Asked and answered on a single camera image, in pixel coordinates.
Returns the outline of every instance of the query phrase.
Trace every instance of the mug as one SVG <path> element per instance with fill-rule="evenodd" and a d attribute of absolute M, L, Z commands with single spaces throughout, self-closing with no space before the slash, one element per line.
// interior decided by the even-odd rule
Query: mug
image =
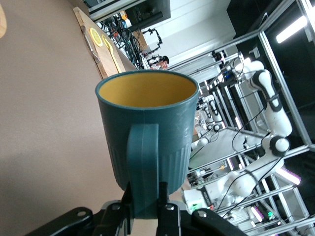
<path fill-rule="evenodd" d="M 118 185 L 130 182 L 135 218 L 157 217 L 158 183 L 175 192 L 189 164 L 198 83 L 170 71 L 139 70 L 101 81 L 96 95 Z"/>

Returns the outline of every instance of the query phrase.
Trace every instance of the screw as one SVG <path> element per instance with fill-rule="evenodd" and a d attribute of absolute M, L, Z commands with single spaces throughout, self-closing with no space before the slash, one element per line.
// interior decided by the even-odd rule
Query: screw
<path fill-rule="evenodd" d="M 119 204 L 113 204 L 112 205 L 112 209 L 113 210 L 119 210 L 120 209 L 120 205 Z"/>
<path fill-rule="evenodd" d="M 77 213 L 77 216 L 84 216 L 85 214 L 86 214 L 85 211 L 80 211 L 80 212 Z"/>
<path fill-rule="evenodd" d="M 166 204 L 166 205 L 165 205 L 165 208 L 166 208 L 167 210 L 174 210 L 174 209 L 175 209 L 175 207 L 174 207 L 173 205 L 171 205 L 171 204 Z"/>
<path fill-rule="evenodd" d="M 199 215 L 200 217 L 202 217 L 202 218 L 207 217 L 207 213 L 205 213 L 203 210 L 199 210 L 199 211 L 198 211 L 198 215 Z"/>

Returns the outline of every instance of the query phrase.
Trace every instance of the mug handle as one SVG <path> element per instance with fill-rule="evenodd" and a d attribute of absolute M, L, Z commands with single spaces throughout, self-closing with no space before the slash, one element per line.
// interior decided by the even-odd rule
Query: mug handle
<path fill-rule="evenodd" d="M 156 219 L 158 207 L 158 124 L 134 124 L 127 143 L 127 169 L 134 217 Z"/>

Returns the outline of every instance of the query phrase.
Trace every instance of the mug rim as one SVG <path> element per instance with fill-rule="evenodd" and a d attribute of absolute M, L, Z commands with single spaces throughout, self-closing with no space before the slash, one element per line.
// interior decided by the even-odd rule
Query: mug rim
<path fill-rule="evenodd" d="M 176 103 L 173 103 L 173 104 L 169 104 L 169 105 L 165 105 L 165 106 L 158 106 L 158 107 L 132 107 L 132 106 L 124 106 L 124 105 L 119 105 L 119 104 L 116 104 L 116 103 L 112 103 L 110 101 L 107 101 L 105 100 L 100 94 L 99 94 L 99 89 L 102 87 L 103 84 L 107 83 L 108 81 L 110 80 L 113 80 L 117 77 L 120 77 L 120 76 L 124 76 L 124 75 L 130 75 L 130 74 L 136 74 L 136 73 L 162 73 L 162 74 L 173 74 L 173 75 L 177 75 L 177 76 L 181 76 L 185 79 L 188 79 L 190 80 L 191 82 L 193 82 L 193 84 L 196 86 L 196 91 L 188 98 L 186 98 L 185 100 L 183 101 L 180 101 L 180 102 L 176 102 Z M 184 104 L 184 103 L 187 103 L 189 102 L 190 100 L 192 100 L 196 94 L 199 93 L 199 84 L 196 80 L 194 80 L 193 78 L 191 78 L 190 76 L 187 76 L 187 75 L 184 75 L 184 74 L 180 74 L 178 72 L 174 72 L 174 71 L 163 71 L 163 70 L 132 70 L 132 71 L 126 71 L 126 72 L 122 72 L 122 73 L 118 73 L 118 74 L 115 74 L 115 75 L 111 75 L 105 79 L 103 79 L 102 81 L 100 81 L 96 88 L 95 88 L 95 93 L 96 93 L 96 96 L 97 98 L 108 104 L 108 105 L 111 105 L 111 106 L 115 106 L 115 107 L 118 107 L 118 108 L 124 108 L 124 109 L 132 109 L 132 110 L 160 110 L 160 109 L 165 109 L 165 108 L 172 108 L 176 105 L 179 105 L 179 104 Z"/>

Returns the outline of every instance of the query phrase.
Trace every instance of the teal mug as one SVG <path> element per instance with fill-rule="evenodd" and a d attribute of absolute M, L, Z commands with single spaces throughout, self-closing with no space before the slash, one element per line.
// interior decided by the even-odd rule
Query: teal mug
<path fill-rule="evenodd" d="M 169 194 L 188 171 L 198 83 L 159 70 L 120 73 L 96 87 L 118 185 L 130 182 L 135 218 L 157 217 L 158 183 Z"/>

